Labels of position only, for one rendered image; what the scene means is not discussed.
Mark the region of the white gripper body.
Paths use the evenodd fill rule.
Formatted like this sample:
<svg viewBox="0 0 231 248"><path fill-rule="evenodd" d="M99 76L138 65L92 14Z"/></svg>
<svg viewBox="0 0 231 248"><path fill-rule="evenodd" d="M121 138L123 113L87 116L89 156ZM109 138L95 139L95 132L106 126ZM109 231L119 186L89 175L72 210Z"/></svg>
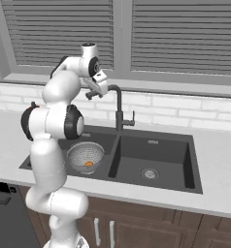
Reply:
<svg viewBox="0 0 231 248"><path fill-rule="evenodd" d="M90 91L98 92L101 95L101 97L106 95L109 91L106 78L94 78L94 77L86 78L85 77L83 81L88 86Z"/></svg>

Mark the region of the dark grey sink faucet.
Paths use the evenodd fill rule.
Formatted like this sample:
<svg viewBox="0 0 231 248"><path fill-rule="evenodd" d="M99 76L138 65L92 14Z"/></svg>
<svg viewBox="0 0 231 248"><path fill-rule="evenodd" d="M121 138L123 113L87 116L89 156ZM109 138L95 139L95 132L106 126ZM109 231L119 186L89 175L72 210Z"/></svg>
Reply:
<svg viewBox="0 0 231 248"><path fill-rule="evenodd" d="M124 119L123 118L123 111L122 111L121 89L117 85L115 85L115 84L111 84L108 87L108 89L110 91L115 91L116 92L116 96L117 96L117 101L116 101L117 110L115 112L115 129L118 132L122 132L124 126L134 126L135 125L135 116L132 116L132 119L131 120Z"/></svg>

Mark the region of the white metal colander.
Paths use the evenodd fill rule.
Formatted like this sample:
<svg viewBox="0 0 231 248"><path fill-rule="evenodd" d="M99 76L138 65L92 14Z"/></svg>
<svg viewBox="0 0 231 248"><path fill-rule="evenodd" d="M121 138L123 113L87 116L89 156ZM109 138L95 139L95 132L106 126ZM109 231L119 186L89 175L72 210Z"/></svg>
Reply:
<svg viewBox="0 0 231 248"><path fill-rule="evenodd" d="M94 173L102 164L105 155L104 148L96 142L83 141L74 144L67 152L69 165L77 172L83 174ZM94 165L86 168L84 164L92 161Z"/></svg>

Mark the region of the dark grey double sink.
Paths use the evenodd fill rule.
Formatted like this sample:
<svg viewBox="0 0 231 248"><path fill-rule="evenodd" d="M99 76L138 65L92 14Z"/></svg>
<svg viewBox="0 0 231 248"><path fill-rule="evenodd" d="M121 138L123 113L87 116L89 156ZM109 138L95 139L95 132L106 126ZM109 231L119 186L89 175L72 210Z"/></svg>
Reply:
<svg viewBox="0 0 231 248"><path fill-rule="evenodd" d="M99 143L105 150L102 164L92 174L75 171L67 159L68 150L83 141ZM85 126L78 139L34 141L21 167L34 171L38 177L56 172L60 178L73 175L194 194L203 192L190 135L140 130L118 133L113 128ZM143 169L157 170L159 176L146 179L142 177Z"/></svg>

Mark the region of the round metal sink drain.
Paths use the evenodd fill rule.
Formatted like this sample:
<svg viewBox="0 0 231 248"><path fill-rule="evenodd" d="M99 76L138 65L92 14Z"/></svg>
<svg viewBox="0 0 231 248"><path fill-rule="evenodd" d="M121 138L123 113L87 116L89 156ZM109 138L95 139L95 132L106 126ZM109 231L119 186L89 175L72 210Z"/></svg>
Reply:
<svg viewBox="0 0 231 248"><path fill-rule="evenodd" d="M159 176L159 172L154 169L143 169L142 177L146 179L156 179Z"/></svg>

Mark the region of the grey window blind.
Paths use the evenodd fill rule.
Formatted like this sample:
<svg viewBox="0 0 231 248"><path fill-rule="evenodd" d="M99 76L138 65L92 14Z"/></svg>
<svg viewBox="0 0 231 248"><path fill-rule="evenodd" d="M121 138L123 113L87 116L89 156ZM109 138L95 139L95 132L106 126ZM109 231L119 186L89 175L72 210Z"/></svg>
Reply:
<svg viewBox="0 0 231 248"><path fill-rule="evenodd" d="M231 76L231 0L133 0L131 69Z"/></svg>
<svg viewBox="0 0 231 248"><path fill-rule="evenodd" d="M104 69L114 66L113 0L1 0L18 65L54 66L94 43Z"/></svg>

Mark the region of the brown cupboard door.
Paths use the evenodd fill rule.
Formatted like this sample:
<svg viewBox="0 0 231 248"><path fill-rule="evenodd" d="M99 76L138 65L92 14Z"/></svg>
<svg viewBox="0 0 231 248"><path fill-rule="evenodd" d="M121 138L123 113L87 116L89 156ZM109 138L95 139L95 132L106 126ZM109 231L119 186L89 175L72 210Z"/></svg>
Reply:
<svg viewBox="0 0 231 248"><path fill-rule="evenodd" d="M95 242L94 218L99 218L99 233L101 238L100 246L96 246ZM88 242L89 248L106 248L105 219L102 214L88 211L77 221L77 226L81 235Z"/></svg>
<svg viewBox="0 0 231 248"><path fill-rule="evenodd" d="M192 248L231 248L231 218L204 215Z"/></svg>
<svg viewBox="0 0 231 248"><path fill-rule="evenodd" d="M110 247L110 221L115 221L115 248L191 248L196 231L173 225L107 217L107 246Z"/></svg>

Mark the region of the black dishwasher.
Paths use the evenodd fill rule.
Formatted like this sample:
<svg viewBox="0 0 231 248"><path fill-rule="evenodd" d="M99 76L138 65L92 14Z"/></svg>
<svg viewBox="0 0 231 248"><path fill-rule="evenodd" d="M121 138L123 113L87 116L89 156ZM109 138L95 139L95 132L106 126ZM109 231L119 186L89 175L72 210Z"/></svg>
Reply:
<svg viewBox="0 0 231 248"><path fill-rule="evenodd" d="M0 182L0 198L10 197L0 204L0 248L41 248L16 185Z"/></svg>

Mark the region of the grey window frame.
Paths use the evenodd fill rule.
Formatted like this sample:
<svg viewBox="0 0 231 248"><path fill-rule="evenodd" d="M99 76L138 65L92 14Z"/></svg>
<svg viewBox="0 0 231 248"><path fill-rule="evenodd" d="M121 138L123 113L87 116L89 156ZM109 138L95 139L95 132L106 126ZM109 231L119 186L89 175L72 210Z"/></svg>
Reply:
<svg viewBox="0 0 231 248"><path fill-rule="evenodd" d="M133 0L113 0L114 66L101 66L110 83L127 91L231 98L231 76L133 71L132 3ZM56 65L18 65L0 0L0 82L44 85Z"/></svg>

